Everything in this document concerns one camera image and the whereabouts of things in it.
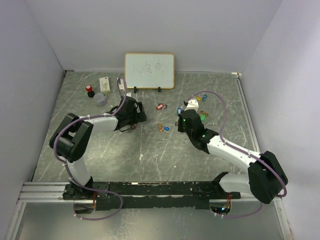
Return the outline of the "green tag key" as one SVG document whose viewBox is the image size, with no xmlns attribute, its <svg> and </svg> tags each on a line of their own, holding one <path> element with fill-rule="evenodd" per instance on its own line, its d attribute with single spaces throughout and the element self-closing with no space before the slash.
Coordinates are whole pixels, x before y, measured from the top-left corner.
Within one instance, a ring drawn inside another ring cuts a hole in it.
<svg viewBox="0 0 320 240">
<path fill-rule="evenodd" d="M 200 115 L 200 120 L 202 121 L 202 122 L 204 122 L 205 121 L 205 119 L 206 119 L 206 115 L 204 115 L 204 114 L 201 114 Z"/>
</svg>

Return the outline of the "orange S carabiner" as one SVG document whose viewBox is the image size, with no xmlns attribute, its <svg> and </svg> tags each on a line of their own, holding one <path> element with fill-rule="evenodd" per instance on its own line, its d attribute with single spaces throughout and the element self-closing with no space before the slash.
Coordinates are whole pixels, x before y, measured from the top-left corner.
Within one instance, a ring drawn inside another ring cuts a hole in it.
<svg viewBox="0 0 320 240">
<path fill-rule="evenodd" d="M 158 124 L 157 124 L 157 127 L 158 127 L 158 130 L 159 130 L 160 132 L 163 132 L 163 131 L 164 131 L 164 128 L 163 128 L 163 126 L 162 126 L 161 123 L 158 123 Z"/>
</svg>

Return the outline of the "red tag key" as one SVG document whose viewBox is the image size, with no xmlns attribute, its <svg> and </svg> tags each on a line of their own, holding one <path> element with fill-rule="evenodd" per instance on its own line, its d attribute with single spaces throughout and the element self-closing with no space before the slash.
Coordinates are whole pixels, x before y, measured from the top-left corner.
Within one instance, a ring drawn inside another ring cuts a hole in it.
<svg viewBox="0 0 320 240">
<path fill-rule="evenodd" d="M 157 109 L 157 110 L 161 110 L 164 106 L 165 106 L 164 104 L 160 103 L 160 104 L 156 107 L 156 109 Z"/>
</svg>

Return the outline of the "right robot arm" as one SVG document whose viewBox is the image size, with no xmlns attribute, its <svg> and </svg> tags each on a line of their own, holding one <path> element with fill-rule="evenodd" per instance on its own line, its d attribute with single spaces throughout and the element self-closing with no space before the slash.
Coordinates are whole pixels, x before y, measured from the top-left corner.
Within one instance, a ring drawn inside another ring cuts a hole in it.
<svg viewBox="0 0 320 240">
<path fill-rule="evenodd" d="M 196 149 L 228 160 L 246 172 L 245 175 L 224 173 L 212 186 L 216 198 L 223 199 L 230 192 L 239 192 L 269 204 L 285 190 L 288 178 L 272 152 L 259 153 L 232 144 L 218 132 L 205 128 L 194 109 L 179 114 L 177 130 L 186 133 Z"/>
</svg>

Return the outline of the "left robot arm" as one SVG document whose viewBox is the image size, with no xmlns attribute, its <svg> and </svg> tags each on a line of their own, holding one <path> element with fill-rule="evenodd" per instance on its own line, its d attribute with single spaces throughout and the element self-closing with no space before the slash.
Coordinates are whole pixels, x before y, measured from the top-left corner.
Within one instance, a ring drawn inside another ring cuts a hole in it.
<svg viewBox="0 0 320 240">
<path fill-rule="evenodd" d="M 67 114 L 50 138 L 54 156 L 67 167 L 70 186 L 81 199 L 89 199 L 94 192 L 93 178 L 85 164 L 84 155 L 91 136 L 103 131 L 124 132 L 147 120 L 143 103 L 123 96 L 120 104 L 101 115 L 78 116 Z"/>
</svg>

